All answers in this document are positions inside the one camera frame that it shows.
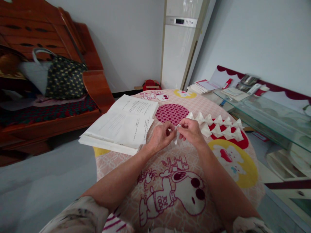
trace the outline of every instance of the gray bag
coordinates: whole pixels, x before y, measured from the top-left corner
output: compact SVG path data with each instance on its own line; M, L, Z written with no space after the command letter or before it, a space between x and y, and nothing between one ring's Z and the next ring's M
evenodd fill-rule
M31 81L39 91L45 95L48 84L48 70L52 64L51 61L39 62L37 53L44 52L56 56L53 52L45 48L35 48L32 51L34 62L21 62L18 66L19 70Z

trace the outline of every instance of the control panel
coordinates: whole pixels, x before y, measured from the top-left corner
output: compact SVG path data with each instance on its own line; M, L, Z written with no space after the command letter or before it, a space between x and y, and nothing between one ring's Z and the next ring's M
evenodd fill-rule
M166 16L165 24L195 28L197 26L197 22L198 20L193 18Z

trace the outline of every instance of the red cup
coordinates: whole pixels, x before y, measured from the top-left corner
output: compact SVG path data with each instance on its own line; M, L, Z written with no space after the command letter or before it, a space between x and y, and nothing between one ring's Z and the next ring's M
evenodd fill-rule
M268 90L270 90L270 88L266 87L266 86L261 86L254 94L255 97L259 97L262 94L264 94L265 92L267 92Z

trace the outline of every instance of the hand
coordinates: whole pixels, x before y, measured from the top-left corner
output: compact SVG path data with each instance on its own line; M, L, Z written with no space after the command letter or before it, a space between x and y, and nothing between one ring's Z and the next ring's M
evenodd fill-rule
M163 125L156 126L153 130L151 140L146 147L154 153L167 147L171 141L176 137L175 126L167 121Z
M196 148L206 144L199 123L196 120L184 118L179 124L181 126L177 128L180 133L179 139L183 139L184 141L187 139Z

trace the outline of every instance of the bag handle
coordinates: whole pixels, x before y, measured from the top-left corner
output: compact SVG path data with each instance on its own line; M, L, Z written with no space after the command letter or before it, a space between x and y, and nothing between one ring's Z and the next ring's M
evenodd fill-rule
M37 59L37 53L39 53L39 52L49 53L49 54L52 54L53 56L56 56L55 53L51 52L51 51L48 50L48 49L45 49L45 48L34 48L34 49L32 50L32 57L33 57L34 62L35 62L37 65L39 65L39 66L42 66L41 63L40 63L40 62L38 61L38 59Z

